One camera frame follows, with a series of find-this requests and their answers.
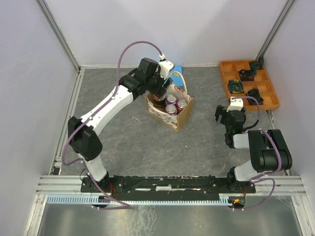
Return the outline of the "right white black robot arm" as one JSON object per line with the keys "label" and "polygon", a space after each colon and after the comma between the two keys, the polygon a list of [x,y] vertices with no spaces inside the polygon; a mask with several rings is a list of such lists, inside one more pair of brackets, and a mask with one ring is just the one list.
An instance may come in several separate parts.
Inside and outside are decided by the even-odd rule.
{"label": "right white black robot arm", "polygon": [[292,156],[280,130],[253,130],[259,123],[244,127],[246,109],[218,105],[215,121],[225,127],[224,140],[229,148],[247,149],[250,159],[246,163],[233,167],[225,178],[218,178],[211,183],[212,187],[230,193],[254,193],[255,184],[264,175],[289,170],[292,167]]}

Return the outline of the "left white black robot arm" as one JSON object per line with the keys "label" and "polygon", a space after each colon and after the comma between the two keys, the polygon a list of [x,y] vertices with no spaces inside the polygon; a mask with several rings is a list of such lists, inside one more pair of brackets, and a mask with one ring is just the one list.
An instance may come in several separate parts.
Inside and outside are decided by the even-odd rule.
{"label": "left white black robot arm", "polygon": [[93,178],[92,187],[97,191],[103,192],[109,186],[109,174],[100,158],[103,145],[99,134],[120,110],[145,92],[159,98],[164,96],[172,84],[169,72],[174,67],[175,64],[166,59],[157,62],[143,58],[136,69],[119,79],[118,86],[95,108],[80,118],[69,119],[69,144],[85,164]]}

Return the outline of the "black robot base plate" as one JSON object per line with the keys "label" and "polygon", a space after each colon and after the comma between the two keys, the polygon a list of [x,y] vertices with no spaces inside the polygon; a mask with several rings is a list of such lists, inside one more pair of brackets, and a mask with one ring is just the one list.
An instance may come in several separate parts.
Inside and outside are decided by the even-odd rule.
{"label": "black robot base plate", "polygon": [[232,177],[140,177],[113,176],[98,183],[120,201],[217,201],[219,194],[255,193],[249,181]]}

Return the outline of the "patterned canvas tote bag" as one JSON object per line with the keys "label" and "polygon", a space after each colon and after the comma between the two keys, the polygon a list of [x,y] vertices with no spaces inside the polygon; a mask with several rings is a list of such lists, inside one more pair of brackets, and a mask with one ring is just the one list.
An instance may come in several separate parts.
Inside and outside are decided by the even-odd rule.
{"label": "patterned canvas tote bag", "polygon": [[154,96],[151,93],[148,93],[145,95],[145,103],[146,103],[146,112],[156,118],[157,120],[161,121],[168,127],[172,128],[174,131],[178,132],[186,123],[186,121],[189,119],[192,107],[194,103],[194,98],[192,98],[188,94],[187,85],[185,82],[185,79],[183,75],[178,72],[174,71],[170,75],[177,75],[181,78],[184,88],[181,88],[175,84],[171,84],[170,87],[167,90],[168,94],[175,94],[179,99],[184,99],[188,102],[187,106],[181,111],[178,115],[169,115],[166,112],[159,110],[155,107],[154,104]]}

